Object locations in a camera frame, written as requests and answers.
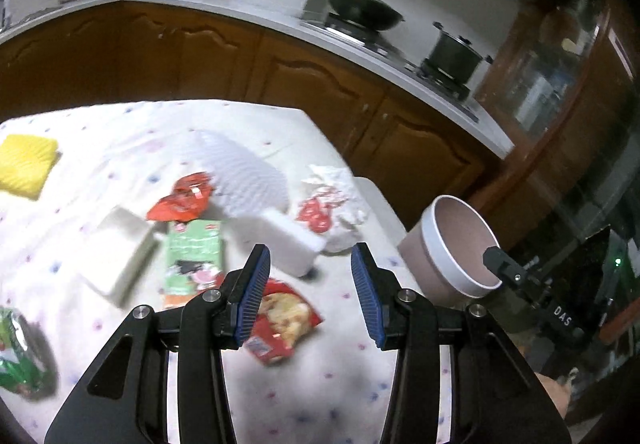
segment gas stove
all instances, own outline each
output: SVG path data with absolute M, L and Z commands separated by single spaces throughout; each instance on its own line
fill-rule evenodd
M 378 31 L 367 30 L 357 24 L 342 20 L 332 13 L 329 13 L 324 22 L 310 20 L 303 21 L 302 25 L 311 30 L 337 38 L 345 44 L 350 44 L 358 50 L 366 52 L 378 60 L 385 62 L 387 65 L 394 67 L 424 85 L 441 98 L 444 98 L 469 117 L 469 119 L 478 123 L 478 117 L 463 103 L 468 97 L 468 88 L 464 85 L 456 84 L 445 74 L 436 68 L 427 66 L 427 64 L 419 67 L 409 62 L 402 56 L 402 53 L 389 44 Z

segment green snack bag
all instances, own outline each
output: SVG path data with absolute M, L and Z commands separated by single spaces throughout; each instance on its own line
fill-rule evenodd
M 45 375 L 24 316 L 0 307 L 0 386 L 30 397 L 41 389 Z
M 165 309 L 181 307 L 197 294 L 214 287 L 215 277 L 222 270 L 220 222 L 201 219 L 171 222 L 166 260 Z

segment kitchen counter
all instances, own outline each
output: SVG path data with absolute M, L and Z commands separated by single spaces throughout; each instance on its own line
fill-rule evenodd
M 117 1 L 150 2 L 154 4 L 182 6 L 244 20 L 245 22 L 257 24 L 270 30 L 293 36 L 350 60 L 350 62 L 356 63 L 381 78 L 399 86 L 448 117 L 501 159 L 505 158 L 513 148 L 513 143 L 504 131 L 497 125 L 493 118 L 472 99 L 468 100 L 466 104 L 478 117 L 477 123 L 446 99 L 438 96 L 435 92 L 416 81 L 408 72 L 394 68 L 388 63 L 377 59 L 374 55 L 363 52 L 357 47 L 350 46 L 337 38 L 332 38 L 327 34 L 305 27 L 296 17 L 247 4 L 242 2 L 242 0 L 75 0 L 62 5 L 59 9 L 28 20 L 0 34 L 0 44 L 53 18 L 92 6 Z

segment tablecloth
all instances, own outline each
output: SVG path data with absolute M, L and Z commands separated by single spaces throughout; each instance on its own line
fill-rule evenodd
M 53 392 L 2 399 L 37 442 L 66 396 L 124 316 L 134 306 L 162 306 L 164 254 L 157 246 L 121 308 L 90 289 L 65 261 L 115 206 L 144 216 L 176 179 L 199 171 L 181 158 L 197 129 L 227 135 L 282 170 L 290 207 L 304 198 L 309 164 L 345 166 L 302 111 L 221 100 L 138 102 L 92 106 L 11 119 L 7 134 L 53 137 L 60 158 L 37 201 L 0 192 L 0 304 L 18 308 L 47 341 L 56 364 Z M 418 289 L 375 215 L 361 228 L 378 265 L 404 287 Z M 244 264 L 250 248 L 225 235 L 225 268 Z M 272 269 L 321 313 L 324 322 L 277 366 L 264 366 L 246 349 L 225 351 L 223 363 L 232 419 L 240 444 L 371 444 L 382 432 L 396 352 L 381 352 L 367 335 L 350 272 L 349 255 L 321 255 L 308 278 Z M 442 361 L 439 442 L 448 435 L 450 382 Z M 168 438 L 179 442 L 171 354 Z

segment red packaging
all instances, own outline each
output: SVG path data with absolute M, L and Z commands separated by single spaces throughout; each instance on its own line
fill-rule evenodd
M 204 172 L 178 179 L 173 193 L 161 198 L 146 214 L 147 220 L 189 222 L 207 208 L 213 187 Z
M 244 345 L 263 363 L 273 363 L 292 356 L 298 339 L 319 323 L 322 318 L 302 295 L 283 281 L 270 278 Z

